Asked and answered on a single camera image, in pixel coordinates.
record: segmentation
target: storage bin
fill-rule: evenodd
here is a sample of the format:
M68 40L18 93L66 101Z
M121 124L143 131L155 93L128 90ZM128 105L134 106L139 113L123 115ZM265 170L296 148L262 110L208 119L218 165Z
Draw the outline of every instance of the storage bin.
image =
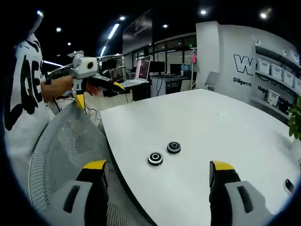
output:
M279 94L270 90L268 91L268 96L267 96L267 102L270 104L270 105L273 105L273 106L277 106L277 103L278 103L278 100L279 100Z
M293 59L295 63L299 63L299 54L291 50L291 55L291 59Z
M270 63L264 60L257 59L257 70L265 74L269 74Z
M275 77L275 79L282 81L282 68L271 64L270 65L271 75Z
M297 90L299 96L301 96L301 80L297 77L294 77L293 79L293 87L295 88L295 90Z
M282 77L283 77L283 82L290 86L290 87L293 87L293 74L289 73L288 71L286 70L282 70Z

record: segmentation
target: computer monitor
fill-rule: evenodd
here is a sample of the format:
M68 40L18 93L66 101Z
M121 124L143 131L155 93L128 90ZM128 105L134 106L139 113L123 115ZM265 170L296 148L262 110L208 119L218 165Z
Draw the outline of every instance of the computer monitor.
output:
M117 66L117 62L115 59L109 59L107 61L102 61L102 70L114 69Z
M150 72L165 72L165 62L152 61L150 63Z
M150 56L146 56L138 61L136 68L136 79L148 79L151 62L150 58Z
M181 75L181 65L182 64L170 64L170 73Z

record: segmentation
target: desk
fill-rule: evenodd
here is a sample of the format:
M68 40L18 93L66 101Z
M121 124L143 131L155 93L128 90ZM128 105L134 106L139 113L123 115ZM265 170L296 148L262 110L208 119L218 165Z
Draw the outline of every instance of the desk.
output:
M209 162L234 166L278 213L300 169L289 154L288 127L243 102L197 89L101 111L111 151L137 201L158 226L210 225ZM178 141L171 155L166 146ZM150 153L164 156L148 164Z
M190 90L191 79L169 75L152 76L151 97Z

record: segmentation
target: glass window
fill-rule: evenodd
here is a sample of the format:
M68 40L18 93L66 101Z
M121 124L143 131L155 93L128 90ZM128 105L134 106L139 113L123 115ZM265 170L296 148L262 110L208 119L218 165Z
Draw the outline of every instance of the glass window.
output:
M134 67L137 67L137 62L138 62L137 53L134 53L134 56L133 56Z
M174 69L177 68L176 64L179 65L182 64L182 51L167 52L167 73L171 73L170 72L171 67L173 68L172 73L175 73Z
M182 46L182 39L175 39L167 42L167 48L175 48Z
M154 52L154 47L149 47L149 54L153 53Z
M138 58L141 59L144 57L144 50L138 52Z
M127 66L127 69L132 69L133 68L132 54L131 53L124 56L124 64Z
M191 48L192 47L194 47L194 48L197 47L197 37L196 37L196 35L184 38L184 45L189 46Z
M190 64L192 62L192 50L184 52L184 63Z
M161 52L161 51L165 51L165 42L155 46L155 52Z

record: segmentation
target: person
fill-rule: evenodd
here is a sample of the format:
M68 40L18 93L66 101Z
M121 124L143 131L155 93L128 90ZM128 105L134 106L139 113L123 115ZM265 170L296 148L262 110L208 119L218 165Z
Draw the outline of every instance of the person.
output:
M42 21L38 20L24 41L15 46L15 56L5 79L4 89L4 139L8 157L21 188L28 196L28 170L31 155L39 136L49 122L45 103L71 90L73 76L65 76L45 84L41 74L42 53L34 35ZM91 95L100 90L87 85Z

